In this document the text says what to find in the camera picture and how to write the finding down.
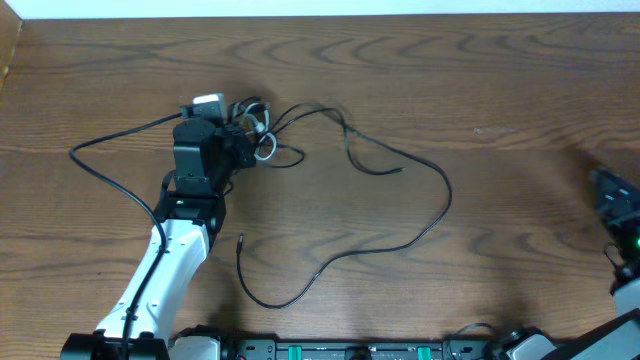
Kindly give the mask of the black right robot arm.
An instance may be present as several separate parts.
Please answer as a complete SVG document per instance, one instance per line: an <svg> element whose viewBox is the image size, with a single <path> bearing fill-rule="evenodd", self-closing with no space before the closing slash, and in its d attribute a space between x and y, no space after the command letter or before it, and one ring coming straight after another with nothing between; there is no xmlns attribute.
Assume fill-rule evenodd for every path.
<svg viewBox="0 0 640 360"><path fill-rule="evenodd" d="M605 247L617 250L610 289L615 308L614 327L584 353L586 359L637 359L639 357L639 189L614 173L592 172L595 210L611 237Z"/></svg>

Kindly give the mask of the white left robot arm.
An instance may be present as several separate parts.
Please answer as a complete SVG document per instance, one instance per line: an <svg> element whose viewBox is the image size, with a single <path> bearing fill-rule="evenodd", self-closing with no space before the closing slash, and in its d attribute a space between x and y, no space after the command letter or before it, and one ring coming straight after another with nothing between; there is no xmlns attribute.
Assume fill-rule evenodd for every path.
<svg viewBox="0 0 640 360"><path fill-rule="evenodd" d="M226 215L233 173L255 165L255 147L231 122L190 118L173 130L175 169L163 179L146 252L116 305L90 334L71 334L63 359L217 359L221 342L206 336L173 342L186 290L207 259Z"/></svg>

